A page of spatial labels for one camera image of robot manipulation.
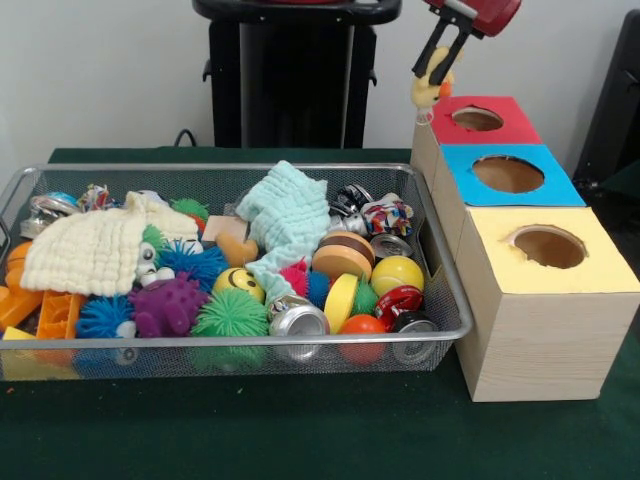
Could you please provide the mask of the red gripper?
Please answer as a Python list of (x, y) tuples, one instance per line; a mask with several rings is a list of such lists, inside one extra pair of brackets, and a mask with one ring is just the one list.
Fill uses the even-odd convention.
[[(470, 34), (477, 38), (495, 37), (510, 23), (521, 6), (521, 0), (426, 0), (429, 10), (440, 19), (419, 54), (412, 71), (416, 78), (430, 69), (429, 84), (441, 85)], [(445, 29), (458, 26), (458, 35), (444, 58), (432, 62), (437, 44)]]

